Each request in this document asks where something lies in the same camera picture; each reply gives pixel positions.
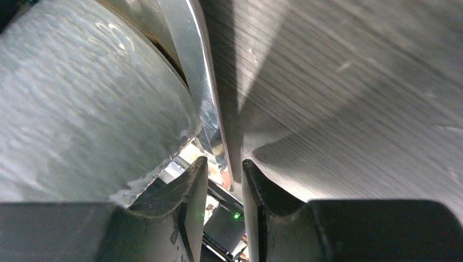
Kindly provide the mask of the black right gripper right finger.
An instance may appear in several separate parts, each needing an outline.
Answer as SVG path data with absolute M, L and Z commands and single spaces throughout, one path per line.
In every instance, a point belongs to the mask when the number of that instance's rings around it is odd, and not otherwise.
M 462 261 L 462 225 L 424 199 L 301 201 L 242 163 L 251 261 Z

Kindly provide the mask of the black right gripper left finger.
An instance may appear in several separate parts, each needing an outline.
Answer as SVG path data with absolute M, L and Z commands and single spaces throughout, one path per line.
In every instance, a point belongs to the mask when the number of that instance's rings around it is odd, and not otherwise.
M 1 205 L 1 261 L 199 261 L 207 158 L 141 196 L 112 203 Z

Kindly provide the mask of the grey mug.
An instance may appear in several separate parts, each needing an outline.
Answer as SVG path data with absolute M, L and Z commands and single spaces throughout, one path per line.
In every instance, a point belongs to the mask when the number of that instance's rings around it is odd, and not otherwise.
M 40 1 L 1 34 L 1 201 L 131 205 L 196 136 L 185 83 L 96 1 Z

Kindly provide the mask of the silver metal tray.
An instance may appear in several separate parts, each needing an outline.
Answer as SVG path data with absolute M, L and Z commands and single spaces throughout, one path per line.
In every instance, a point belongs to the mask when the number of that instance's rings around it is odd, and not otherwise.
M 213 156 L 223 187 L 235 191 L 209 34 L 199 1 L 104 1 L 104 4 L 157 44 L 184 77 L 201 119 L 197 145 Z

